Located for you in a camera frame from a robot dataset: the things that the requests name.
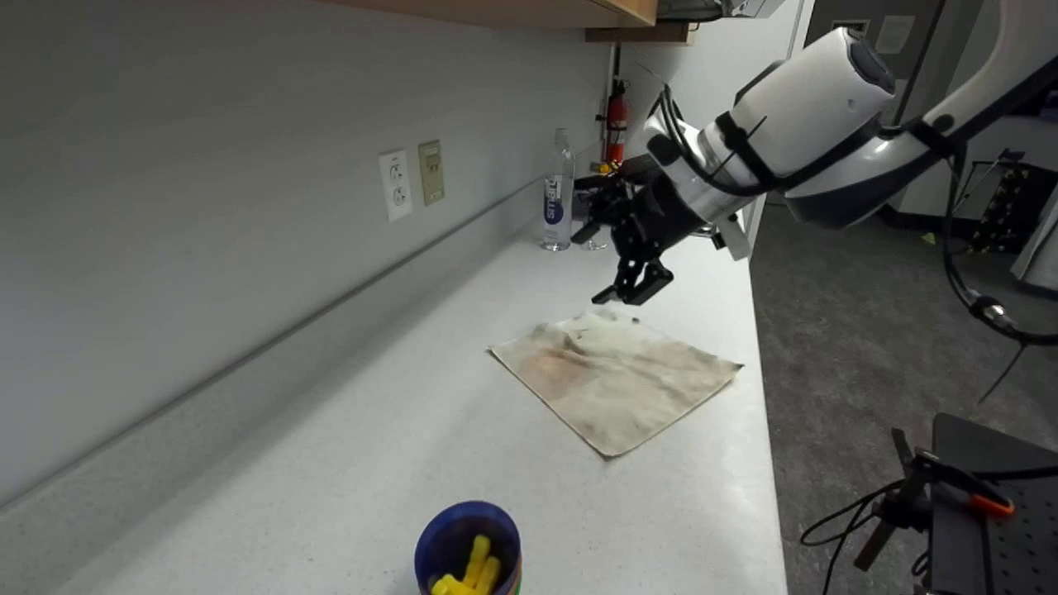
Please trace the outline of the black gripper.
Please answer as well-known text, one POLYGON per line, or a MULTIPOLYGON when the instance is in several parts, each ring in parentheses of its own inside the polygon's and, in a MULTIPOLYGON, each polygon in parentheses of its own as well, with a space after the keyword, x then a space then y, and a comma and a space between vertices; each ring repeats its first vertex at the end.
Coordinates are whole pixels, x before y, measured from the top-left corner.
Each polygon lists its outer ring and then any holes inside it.
POLYGON ((583 222, 573 241, 588 245, 609 228, 620 259, 616 282, 596 293, 596 305, 649 305, 673 282, 657 259, 704 228, 663 175, 588 175, 576 182, 576 206, 583 222))

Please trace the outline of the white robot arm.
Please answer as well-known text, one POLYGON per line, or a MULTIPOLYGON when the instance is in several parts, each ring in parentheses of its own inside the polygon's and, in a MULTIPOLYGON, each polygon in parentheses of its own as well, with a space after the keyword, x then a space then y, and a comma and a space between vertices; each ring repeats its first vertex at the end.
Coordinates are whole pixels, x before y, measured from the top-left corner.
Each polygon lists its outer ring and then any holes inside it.
POLYGON ((998 0, 998 35, 984 63, 895 130, 878 123, 895 79, 847 28, 759 71, 710 118, 686 118, 673 93, 661 90, 629 138, 629 160, 596 179, 588 222, 573 234, 583 245, 599 228, 610 230, 618 269, 596 305, 652 301, 673 282, 661 255, 691 234, 747 259, 741 213, 764 196, 831 228, 875 215, 902 185, 1053 79, 1053 19, 1058 0, 998 0))

